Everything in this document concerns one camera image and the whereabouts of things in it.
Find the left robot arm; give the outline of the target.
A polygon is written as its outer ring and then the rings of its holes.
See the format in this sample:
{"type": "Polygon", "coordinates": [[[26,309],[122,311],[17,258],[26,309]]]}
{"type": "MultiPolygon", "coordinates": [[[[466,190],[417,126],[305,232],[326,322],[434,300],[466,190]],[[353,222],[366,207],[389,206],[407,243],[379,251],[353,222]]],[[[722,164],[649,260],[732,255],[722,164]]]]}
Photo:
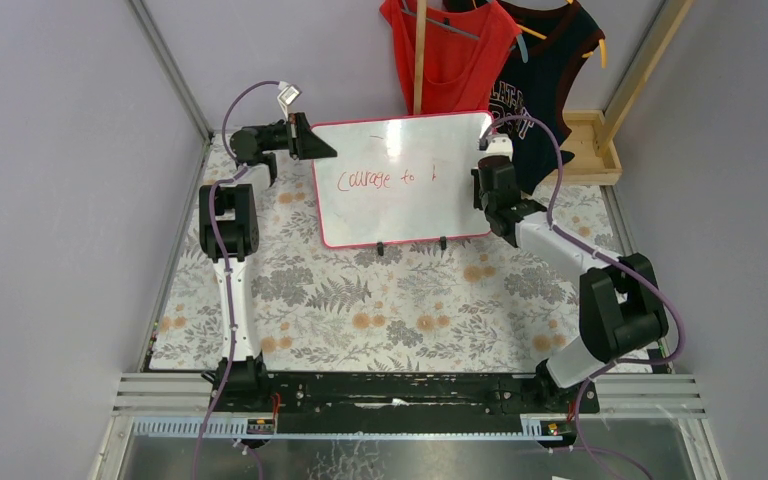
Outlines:
{"type": "Polygon", "coordinates": [[[313,132],[303,112],[244,127],[231,135],[229,147],[237,171],[198,193],[199,245],[212,263],[223,316],[223,353],[212,380],[215,399],[225,393],[264,391],[265,365],[254,322],[250,271],[250,258],[260,242],[256,191],[277,180],[278,151],[295,160],[337,155],[313,132]]]}

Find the pink framed whiteboard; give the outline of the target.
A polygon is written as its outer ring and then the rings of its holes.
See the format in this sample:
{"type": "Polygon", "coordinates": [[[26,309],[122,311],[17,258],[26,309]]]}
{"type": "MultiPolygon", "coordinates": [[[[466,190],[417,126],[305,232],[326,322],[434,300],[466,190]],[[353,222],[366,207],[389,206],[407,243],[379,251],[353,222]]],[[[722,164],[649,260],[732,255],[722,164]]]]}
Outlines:
{"type": "Polygon", "coordinates": [[[487,111],[317,124],[336,151],[312,163],[329,248],[484,236],[471,171],[487,111]]]}

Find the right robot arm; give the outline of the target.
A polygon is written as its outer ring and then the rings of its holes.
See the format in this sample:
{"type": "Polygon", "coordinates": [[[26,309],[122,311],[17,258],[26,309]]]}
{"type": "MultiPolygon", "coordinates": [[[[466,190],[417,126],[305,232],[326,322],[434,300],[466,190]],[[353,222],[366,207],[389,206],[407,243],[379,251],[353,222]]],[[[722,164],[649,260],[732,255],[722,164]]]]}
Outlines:
{"type": "Polygon", "coordinates": [[[481,159],[472,176],[474,206],[491,231],[578,284],[578,337],[536,367],[536,389],[550,395],[575,387],[667,335],[664,303],[653,291],[645,256],[605,252],[551,224],[544,205],[522,197],[504,156],[481,159]]]}

